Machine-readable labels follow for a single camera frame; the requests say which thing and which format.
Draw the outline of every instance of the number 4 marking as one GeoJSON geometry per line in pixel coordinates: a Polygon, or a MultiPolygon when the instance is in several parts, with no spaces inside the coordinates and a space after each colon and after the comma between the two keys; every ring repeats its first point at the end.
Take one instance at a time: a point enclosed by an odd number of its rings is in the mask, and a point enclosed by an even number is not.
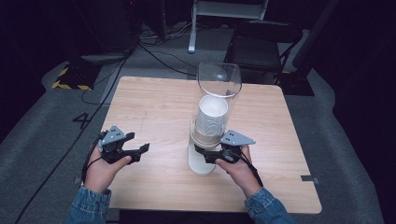
{"type": "Polygon", "coordinates": [[[87,113],[83,113],[82,115],[76,117],[75,119],[73,119],[74,122],[81,122],[81,126],[79,126],[79,129],[82,130],[86,125],[88,125],[91,120],[88,119],[88,114],[87,113]]]}

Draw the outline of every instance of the denim sleeve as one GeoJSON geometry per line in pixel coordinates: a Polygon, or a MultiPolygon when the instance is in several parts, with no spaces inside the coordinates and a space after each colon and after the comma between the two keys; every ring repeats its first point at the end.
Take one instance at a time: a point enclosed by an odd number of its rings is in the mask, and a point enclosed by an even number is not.
{"type": "Polygon", "coordinates": [[[69,215],[65,223],[106,223],[110,197],[111,191],[109,189],[105,194],[99,194],[81,186],[76,198],[70,205],[69,215]]]}
{"type": "Polygon", "coordinates": [[[265,188],[245,200],[250,217],[256,224],[297,223],[286,211],[282,202],[265,188]]]}

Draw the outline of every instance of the human hand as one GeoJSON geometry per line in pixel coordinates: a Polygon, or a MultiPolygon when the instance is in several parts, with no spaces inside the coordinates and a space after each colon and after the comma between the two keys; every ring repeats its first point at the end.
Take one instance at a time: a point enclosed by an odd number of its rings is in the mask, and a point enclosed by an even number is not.
{"type": "MultiPolygon", "coordinates": [[[[90,156],[88,164],[101,157],[102,155],[96,145],[90,156]]],[[[127,165],[131,159],[132,158],[130,156],[123,157],[112,164],[107,163],[103,159],[94,162],[87,170],[84,187],[96,193],[104,193],[108,186],[110,186],[111,182],[113,182],[117,172],[127,165]]]]}
{"type": "MultiPolygon", "coordinates": [[[[241,146],[241,150],[251,163],[248,145],[241,146]]],[[[239,160],[237,163],[231,164],[222,159],[217,159],[216,164],[231,176],[233,182],[235,182],[235,184],[237,184],[242,189],[242,191],[244,191],[247,198],[256,193],[261,188],[256,177],[244,161],[239,160]]]]}

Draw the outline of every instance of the black cable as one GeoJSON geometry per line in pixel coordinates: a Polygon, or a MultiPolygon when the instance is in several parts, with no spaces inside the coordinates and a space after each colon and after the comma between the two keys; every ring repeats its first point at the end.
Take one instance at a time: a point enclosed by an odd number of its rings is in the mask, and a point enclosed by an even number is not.
{"type": "Polygon", "coordinates": [[[90,34],[93,36],[93,38],[96,40],[96,42],[102,46],[102,48],[107,49],[111,52],[121,52],[123,53],[123,55],[121,57],[118,58],[113,58],[113,59],[101,59],[101,60],[89,60],[89,59],[84,59],[82,58],[83,61],[89,63],[89,64],[93,64],[93,65],[105,65],[105,64],[110,64],[110,63],[117,63],[117,62],[121,62],[122,60],[124,60],[125,58],[128,58],[130,56],[130,54],[132,53],[132,50],[134,48],[134,44],[132,44],[131,47],[129,47],[128,49],[124,49],[121,50],[119,49],[120,47],[108,47],[107,45],[105,45],[95,34],[95,32],[91,29],[90,25],[88,24],[87,20],[85,19],[84,15],[82,14],[81,10],[79,9],[79,7],[77,6],[75,0],[72,1],[73,5],[75,6],[76,10],[78,11],[79,16],[82,18],[82,20],[84,21],[87,29],[90,31],[90,34]]]}
{"type": "MultiPolygon", "coordinates": [[[[126,60],[128,58],[125,58],[124,61],[122,62],[120,68],[119,68],[119,72],[117,73],[116,79],[114,79],[113,84],[110,87],[110,91],[107,93],[104,101],[106,100],[106,98],[108,97],[108,95],[110,94],[111,90],[113,89],[117,77],[120,74],[120,70],[123,67],[123,65],[125,64],[126,60]]],[[[100,110],[100,108],[103,106],[104,101],[96,108],[96,110],[93,112],[90,120],[92,120],[95,115],[98,113],[98,111],[100,110]]],[[[87,125],[85,125],[82,130],[79,132],[78,136],[76,137],[76,139],[73,141],[72,145],[66,150],[66,152],[64,153],[64,155],[61,157],[61,159],[56,163],[56,165],[52,168],[52,170],[50,171],[50,173],[47,175],[47,177],[44,179],[44,181],[41,183],[41,185],[38,187],[38,189],[35,191],[35,193],[33,194],[33,196],[29,199],[29,201],[26,203],[26,205],[22,208],[20,214],[17,217],[17,220],[15,221],[15,224],[19,223],[19,221],[21,220],[24,212],[26,211],[26,209],[29,207],[30,203],[33,201],[33,199],[35,198],[35,196],[38,194],[38,192],[44,187],[44,185],[47,183],[47,181],[49,181],[50,177],[53,175],[53,173],[56,171],[56,169],[59,167],[59,165],[61,165],[62,161],[64,161],[64,159],[66,158],[66,156],[70,153],[71,149],[74,147],[74,145],[77,143],[77,141],[79,140],[79,138],[82,136],[82,134],[85,132],[85,130],[87,129],[87,127],[90,125],[90,121],[87,123],[87,125]]]]}
{"type": "Polygon", "coordinates": [[[227,149],[227,152],[230,153],[230,154],[235,155],[236,157],[238,157],[239,159],[241,159],[242,161],[244,161],[244,162],[247,164],[247,166],[248,166],[248,168],[250,169],[250,171],[253,173],[254,177],[256,177],[257,182],[259,182],[259,185],[260,185],[261,187],[264,186],[264,184],[262,183],[262,179],[260,178],[259,172],[257,171],[256,167],[253,166],[253,164],[248,160],[248,157],[247,157],[243,152],[241,152],[241,154],[242,154],[245,158],[243,158],[242,156],[240,156],[240,155],[238,155],[238,154],[232,152],[230,149],[227,149]]]}
{"type": "Polygon", "coordinates": [[[187,63],[187,62],[185,62],[185,61],[179,59],[179,58],[178,58],[176,55],[174,55],[174,54],[165,53],[165,52],[158,51],[158,50],[152,50],[151,53],[161,53],[161,54],[165,54],[165,55],[172,56],[172,57],[176,58],[177,60],[181,61],[182,63],[184,63],[184,64],[186,64],[186,65],[188,65],[188,66],[190,66],[190,67],[192,67],[192,68],[197,69],[197,67],[196,67],[195,65],[192,65],[192,64],[190,64],[190,63],[187,63]]]}
{"type": "MultiPolygon", "coordinates": [[[[120,64],[120,62],[117,63],[116,66],[114,66],[113,71],[112,71],[109,75],[107,75],[106,77],[104,77],[104,78],[102,78],[101,80],[97,81],[95,84],[93,84],[93,86],[96,86],[96,85],[98,85],[99,83],[105,81],[107,78],[111,77],[111,76],[114,74],[114,72],[116,71],[116,68],[117,68],[117,66],[118,66],[119,64],[120,64]]],[[[81,95],[81,101],[84,102],[84,103],[87,104],[87,105],[99,105],[100,103],[92,103],[92,102],[88,102],[88,101],[85,101],[85,100],[84,100],[84,95],[85,95],[85,93],[86,93],[87,91],[88,91],[88,90],[85,90],[85,91],[82,93],[82,95],[81,95]]]]}
{"type": "Polygon", "coordinates": [[[159,58],[157,58],[157,56],[155,56],[153,53],[151,53],[148,49],[146,49],[145,47],[143,47],[141,44],[138,44],[138,45],[139,45],[140,48],[142,48],[145,52],[147,52],[149,55],[151,55],[153,58],[155,58],[158,62],[160,62],[161,64],[165,65],[165,66],[168,67],[169,69],[171,69],[171,70],[173,70],[173,71],[175,71],[175,72],[178,72],[178,73],[181,73],[181,74],[190,76],[190,77],[196,77],[195,74],[185,73],[185,72],[176,70],[175,68],[173,68],[173,67],[169,66],[168,64],[164,63],[163,61],[161,61],[159,58]]]}
{"type": "Polygon", "coordinates": [[[81,181],[82,181],[82,182],[85,181],[85,177],[87,176],[88,167],[90,167],[90,166],[93,164],[93,162],[91,162],[91,163],[88,165],[88,162],[90,161],[90,157],[91,157],[91,155],[92,155],[92,153],[93,153],[93,150],[95,149],[95,146],[98,144],[98,141],[99,141],[100,139],[101,139],[101,135],[98,134],[98,136],[96,137],[96,139],[95,139],[95,140],[93,141],[93,143],[91,144],[90,150],[88,151],[88,155],[87,155],[87,157],[85,158],[84,165],[82,165],[82,171],[81,171],[81,181]]]}
{"type": "Polygon", "coordinates": [[[183,26],[181,28],[173,28],[173,27],[172,28],[168,28],[168,29],[171,29],[171,31],[168,32],[167,35],[165,35],[166,39],[164,41],[161,40],[157,35],[151,34],[149,32],[149,30],[145,30],[145,31],[148,32],[148,36],[141,37],[140,38],[141,40],[142,39],[153,38],[153,37],[156,37],[156,40],[155,40],[154,43],[148,43],[148,42],[143,42],[143,41],[141,41],[140,43],[142,45],[146,46],[146,47],[154,47],[154,46],[157,47],[157,46],[163,45],[164,43],[166,43],[169,40],[176,40],[176,39],[181,38],[183,35],[188,35],[188,34],[186,34],[186,32],[188,31],[188,29],[186,29],[186,28],[189,28],[189,26],[191,26],[191,24],[192,24],[192,22],[189,22],[187,25],[185,25],[185,26],[183,26]]]}

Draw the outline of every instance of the wooden table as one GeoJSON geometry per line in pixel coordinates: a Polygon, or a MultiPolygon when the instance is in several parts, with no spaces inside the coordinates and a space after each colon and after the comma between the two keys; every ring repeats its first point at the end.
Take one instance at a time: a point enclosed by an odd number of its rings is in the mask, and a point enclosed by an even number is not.
{"type": "MultiPolygon", "coordinates": [[[[221,168],[205,176],[188,165],[195,80],[122,77],[103,130],[113,124],[135,138],[124,149],[150,143],[141,161],[123,168],[112,185],[110,207],[168,211],[245,212],[243,191],[221,168]]],[[[317,214],[320,201],[282,90],[243,84],[228,128],[257,143],[250,146],[264,186],[290,213],[317,214]]]]}

